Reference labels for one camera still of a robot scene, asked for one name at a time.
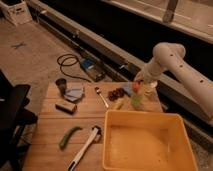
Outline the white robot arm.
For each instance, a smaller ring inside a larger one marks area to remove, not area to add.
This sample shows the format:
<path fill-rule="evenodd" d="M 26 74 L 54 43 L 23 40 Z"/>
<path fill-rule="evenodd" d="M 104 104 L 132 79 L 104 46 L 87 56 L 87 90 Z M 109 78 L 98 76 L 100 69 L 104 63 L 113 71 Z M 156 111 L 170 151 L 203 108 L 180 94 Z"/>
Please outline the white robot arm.
<path fill-rule="evenodd" d="M 178 43 L 161 42 L 154 46 L 152 54 L 152 59 L 142 65 L 134 80 L 156 82 L 164 71 L 169 70 L 213 119 L 213 81 L 184 61 L 185 47 Z"/>

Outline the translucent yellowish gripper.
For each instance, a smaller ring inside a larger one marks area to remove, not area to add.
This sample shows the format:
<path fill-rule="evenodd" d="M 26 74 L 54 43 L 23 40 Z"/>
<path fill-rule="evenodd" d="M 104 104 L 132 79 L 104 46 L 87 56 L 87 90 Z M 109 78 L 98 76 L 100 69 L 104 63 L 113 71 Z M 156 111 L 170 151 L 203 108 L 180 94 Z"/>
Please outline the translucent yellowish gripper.
<path fill-rule="evenodd" d="M 157 82 L 146 83 L 141 76 L 136 76 L 132 83 L 132 90 L 140 99 L 149 97 L 157 86 Z"/>

